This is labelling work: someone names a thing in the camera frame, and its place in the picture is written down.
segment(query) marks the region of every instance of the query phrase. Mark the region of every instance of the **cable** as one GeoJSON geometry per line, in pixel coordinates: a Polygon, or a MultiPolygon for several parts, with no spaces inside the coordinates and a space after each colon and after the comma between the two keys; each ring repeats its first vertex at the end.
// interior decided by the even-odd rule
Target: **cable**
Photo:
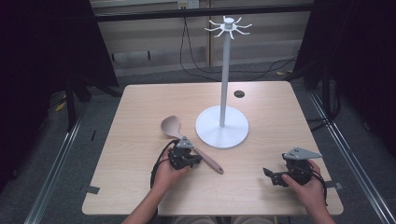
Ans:
{"type": "Polygon", "coordinates": [[[338,90],[337,84],[335,83],[335,93],[334,93],[334,97],[333,97],[333,106],[332,106],[332,113],[329,115],[329,117],[326,118],[318,118],[318,119],[307,119],[306,121],[308,123],[310,122],[315,122],[315,121],[323,121],[323,123],[319,124],[318,126],[311,128],[311,132],[314,132],[328,124],[330,124],[330,122],[334,121],[335,118],[337,117],[337,115],[340,112],[341,109],[341,100],[340,100],[340,92],[338,90]]]}
{"type": "MultiPolygon", "coordinates": [[[[220,82],[220,80],[214,79],[214,78],[212,78],[212,77],[206,77],[206,76],[202,76],[202,75],[192,74],[192,73],[190,73],[189,71],[187,71],[187,70],[185,69],[185,67],[184,67],[183,64],[182,64],[182,60],[181,60],[181,58],[182,58],[182,57],[181,57],[181,51],[183,50],[184,36],[185,36],[186,33],[187,33],[187,38],[188,38],[188,40],[189,40],[190,56],[191,56],[192,62],[193,62],[193,64],[195,65],[195,67],[196,67],[198,70],[200,70],[200,71],[202,71],[202,72],[204,72],[204,73],[208,73],[208,74],[219,74],[219,73],[222,72],[222,71],[214,71],[214,72],[212,72],[212,71],[206,71],[206,70],[200,68],[200,67],[198,66],[198,64],[195,62],[194,57],[193,57],[193,55],[192,55],[192,47],[191,47],[190,32],[189,32],[189,27],[188,27],[188,25],[187,25],[187,20],[186,20],[186,18],[184,18],[183,36],[182,36],[182,39],[181,39],[181,46],[180,46],[180,53],[179,53],[179,62],[180,62],[180,66],[182,67],[182,69],[183,69],[187,74],[189,74],[189,75],[191,75],[191,76],[195,76],[195,77],[204,77],[204,78],[208,78],[208,79],[211,79],[211,80],[220,82]]],[[[292,62],[292,61],[295,61],[297,57],[298,57],[298,56],[294,56],[294,57],[292,57],[291,59],[284,59],[284,60],[279,60],[279,61],[273,62],[273,63],[270,65],[270,67],[267,69],[267,71],[265,71],[264,73],[262,73],[262,71],[242,71],[242,70],[230,70],[229,72],[231,72],[231,73],[254,73],[254,74],[256,74],[256,73],[262,73],[262,74],[259,75],[258,77],[254,77],[253,79],[249,80],[249,81],[253,81],[253,80],[255,80],[255,79],[259,78],[259,77],[265,76],[265,75],[268,74],[269,72],[276,71],[276,70],[278,70],[278,69],[280,69],[280,68],[286,66],[288,63],[290,63],[290,62],[292,62]],[[282,64],[282,65],[279,66],[278,68],[271,69],[276,63],[280,63],[280,62],[284,62],[284,61],[286,61],[286,63],[282,64]]]]}
{"type": "Polygon", "coordinates": [[[194,77],[204,77],[204,78],[207,78],[207,79],[210,79],[210,80],[219,82],[219,80],[217,80],[217,79],[215,79],[215,78],[213,78],[213,77],[206,77],[206,76],[202,76],[202,75],[196,75],[196,74],[190,73],[189,71],[186,70],[186,68],[184,68],[183,63],[182,63],[182,61],[181,61],[181,52],[182,52],[182,50],[183,50],[183,45],[184,45],[184,34],[186,33],[186,31],[187,31],[187,36],[188,36],[188,39],[189,39],[190,54],[191,54],[192,61],[193,61],[193,63],[195,64],[195,66],[199,69],[198,65],[195,63],[194,58],[192,57],[192,49],[191,49],[191,42],[190,42],[190,34],[189,34],[189,31],[188,31],[186,18],[184,18],[183,36],[181,37],[181,46],[180,46],[180,53],[179,53],[179,62],[180,62],[181,68],[183,68],[183,70],[184,70],[187,74],[189,74],[190,76],[194,76],[194,77]]]}
{"type": "Polygon", "coordinates": [[[263,77],[263,76],[267,75],[267,73],[269,73],[269,72],[276,71],[276,70],[278,70],[278,69],[280,69],[280,68],[286,66],[288,63],[290,63],[290,62],[292,62],[292,61],[295,61],[297,57],[298,57],[298,56],[294,56],[294,57],[292,57],[291,59],[285,59],[285,60],[276,61],[276,62],[274,62],[274,63],[271,64],[271,66],[268,68],[268,70],[267,70],[266,72],[264,72],[263,74],[259,75],[258,77],[254,77],[253,79],[251,79],[251,80],[249,80],[249,81],[254,81],[254,80],[256,80],[256,79],[259,78],[259,77],[263,77]],[[286,61],[286,63],[284,63],[282,66],[280,66],[280,67],[278,67],[278,68],[276,68],[276,69],[271,70],[271,68],[272,68],[272,66],[274,66],[274,64],[279,63],[279,62],[283,62],[283,61],[286,61]]]}

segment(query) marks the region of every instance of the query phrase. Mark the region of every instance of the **hand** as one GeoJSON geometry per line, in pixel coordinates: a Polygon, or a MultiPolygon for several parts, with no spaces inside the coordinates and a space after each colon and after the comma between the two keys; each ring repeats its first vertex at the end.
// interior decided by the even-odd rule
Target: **hand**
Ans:
{"type": "Polygon", "coordinates": [[[190,170],[190,166],[186,166],[180,170],[175,170],[169,162],[169,149],[171,148],[169,147],[163,153],[161,163],[158,166],[153,185],[153,188],[155,189],[169,190],[184,174],[190,170]]]}
{"type": "MultiPolygon", "coordinates": [[[[312,169],[320,174],[317,164],[311,160],[308,161],[312,169]]],[[[323,197],[323,186],[319,180],[312,176],[311,180],[302,186],[288,175],[282,175],[282,178],[294,189],[306,212],[314,219],[315,223],[334,223],[327,210],[323,197]]]]}

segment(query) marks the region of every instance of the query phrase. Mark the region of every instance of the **white pole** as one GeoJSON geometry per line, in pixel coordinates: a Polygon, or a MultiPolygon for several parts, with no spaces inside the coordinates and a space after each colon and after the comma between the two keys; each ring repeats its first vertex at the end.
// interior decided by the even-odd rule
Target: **white pole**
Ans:
{"type": "Polygon", "coordinates": [[[221,104],[220,104],[220,127],[224,127],[225,112],[227,105],[227,87],[228,76],[230,70],[230,51],[231,51],[231,36],[226,32],[223,47],[223,66],[221,78],[221,104]]]}

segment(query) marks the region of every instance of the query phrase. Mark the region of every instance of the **wooden panel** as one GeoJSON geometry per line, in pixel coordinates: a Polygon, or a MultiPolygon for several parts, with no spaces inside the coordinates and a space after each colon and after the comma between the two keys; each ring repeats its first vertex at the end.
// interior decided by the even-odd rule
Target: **wooden panel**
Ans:
{"type": "MultiPolygon", "coordinates": [[[[149,191],[152,166],[170,141],[160,129],[163,119],[176,115],[180,132],[224,169],[213,171],[203,161],[164,197],[163,216],[304,215],[290,188],[273,186],[262,167],[285,171],[281,153],[293,147],[318,151],[303,112],[288,82],[232,82],[228,104],[248,119],[247,139],[238,147],[218,150],[203,143],[195,132],[199,114],[219,105],[220,83],[128,86],[120,101],[102,156],[92,179],[100,188],[87,194],[85,214],[129,214],[149,191]],[[236,98],[242,90],[246,96],[236,98]]],[[[325,180],[330,176],[316,159],[325,180]]],[[[337,192],[328,192],[328,209],[341,214],[337,192]]]]}

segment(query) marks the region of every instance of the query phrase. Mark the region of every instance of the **black tape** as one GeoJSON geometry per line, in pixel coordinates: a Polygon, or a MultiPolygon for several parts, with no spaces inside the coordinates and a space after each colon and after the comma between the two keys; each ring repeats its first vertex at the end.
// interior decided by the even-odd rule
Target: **black tape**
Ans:
{"type": "Polygon", "coordinates": [[[81,189],[79,190],[79,192],[82,192],[82,193],[98,194],[98,193],[99,193],[99,189],[100,189],[100,188],[93,187],[93,186],[83,186],[83,187],[81,187],[81,189]]]}

